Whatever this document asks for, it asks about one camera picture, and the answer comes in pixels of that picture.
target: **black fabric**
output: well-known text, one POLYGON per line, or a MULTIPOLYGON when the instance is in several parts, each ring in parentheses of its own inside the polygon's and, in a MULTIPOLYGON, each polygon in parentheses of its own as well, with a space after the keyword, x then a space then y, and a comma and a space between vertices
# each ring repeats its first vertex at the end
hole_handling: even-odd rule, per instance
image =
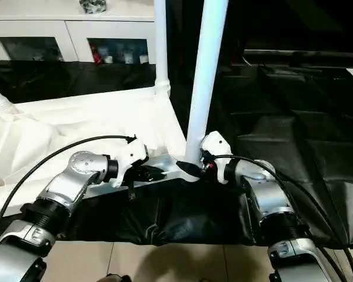
MULTIPOLYGON (((152 85, 154 66, 0 62, 0 91, 13 102, 152 85)), ((187 132, 192 79, 173 69, 171 102, 187 132)), ((236 68, 218 74, 208 131, 218 130, 236 155, 265 159, 284 174, 297 209, 325 246, 340 248, 310 191, 353 247, 353 77, 343 69, 236 68)), ((1 230, 14 217, 5 218, 1 230)), ((175 180, 84 200, 64 240, 136 244, 262 244, 238 189, 175 180)))

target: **cable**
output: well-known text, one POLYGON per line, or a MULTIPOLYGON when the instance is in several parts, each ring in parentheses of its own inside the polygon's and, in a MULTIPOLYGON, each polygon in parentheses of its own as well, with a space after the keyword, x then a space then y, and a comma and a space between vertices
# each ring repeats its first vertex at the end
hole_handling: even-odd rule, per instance
POLYGON ((341 269, 337 266, 334 259, 328 254, 328 252, 323 247, 318 247, 318 249, 323 254, 323 256, 327 259, 329 264, 332 266, 332 268, 336 272, 337 276, 340 278, 340 281, 347 282, 347 278, 342 273, 341 269))
MULTIPOLYGON (((282 182, 281 178, 274 173, 270 168, 268 168, 266 165, 264 165, 263 163, 257 162, 256 160, 252 160, 250 158, 247 157, 241 157, 241 156, 234 156, 234 155, 219 155, 219 156, 208 156, 207 159, 237 159, 237 160, 245 160, 247 162, 253 163, 259 167, 261 167, 262 169, 264 169, 265 171, 267 171, 271 176, 274 177, 274 179, 277 181, 277 183, 279 184, 280 188, 282 189, 282 191, 286 194, 287 198, 293 202, 293 198, 291 197, 290 193, 288 192, 288 190, 286 189, 284 183, 282 182)), ((348 259, 349 265, 351 267, 352 273, 353 273, 353 256, 350 253, 349 249, 346 247, 346 245, 341 241, 340 236, 338 235, 337 231, 333 228, 333 225, 329 219, 329 217, 327 216, 327 214, 325 213, 325 211, 322 209, 322 207, 318 204, 318 202, 313 198, 313 196, 301 185, 296 185, 297 188, 300 189, 300 191, 302 191, 307 198, 309 198, 309 200, 312 202, 312 204, 318 209, 319 213, 321 214, 321 216, 324 218, 324 220, 326 221, 327 225, 329 226, 329 228, 331 229, 332 233, 334 234, 334 236, 337 238, 337 240, 341 243, 341 247, 348 259)))
POLYGON ((244 61, 248 66, 252 66, 252 64, 250 64, 250 63, 245 59, 245 57, 242 56, 242 59, 243 59, 243 61, 244 61))
POLYGON ((99 140, 99 139, 125 139, 128 143, 130 143, 133 140, 135 140, 136 137, 122 136, 122 135, 103 135, 103 136, 91 137, 91 138, 83 139, 83 140, 77 141, 75 143, 69 144, 69 145, 53 152, 52 154, 48 155, 47 157, 42 159, 39 163, 37 163, 27 174, 25 174, 25 176, 13 188, 13 190, 9 194, 8 198, 6 198, 4 205, 2 206, 2 208, 0 210, 0 221, 3 218, 4 213, 5 213, 6 209, 8 208, 9 203, 11 202, 15 193, 18 191, 18 189, 21 187, 21 185, 26 181, 26 179, 29 178, 29 176, 34 173, 34 171, 39 169, 45 162, 47 162, 51 158, 55 157, 56 155, 66 151, 72 147, 75 147, 75 146, 78 146, 80 144, 87 143, 90 141, 99 140))

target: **black cloth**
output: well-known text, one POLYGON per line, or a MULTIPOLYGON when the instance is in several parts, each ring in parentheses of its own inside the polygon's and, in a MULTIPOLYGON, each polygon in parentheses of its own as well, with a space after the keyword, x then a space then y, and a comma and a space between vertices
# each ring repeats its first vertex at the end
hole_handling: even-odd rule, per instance
MULTIPOLYGON (((154 83, 152 65, 0 62, 0 91, 13 102, 124 90, 154 83)), ((192 79, 169 74, 171 102, 187 132, 192 79)), ((265 159, 290 179, 297 209, 316 239, 340 248, 302 185, 353 247, 353 77, 345 69, 236 68, 215 82, 208 131, 218 130, 236 155, 265 159)), ((174 180, 84 200, 64 240, 136 244, 262 244, 238 189, 174 180)), ((1 230, 14 217, 6 218, 1 230)))

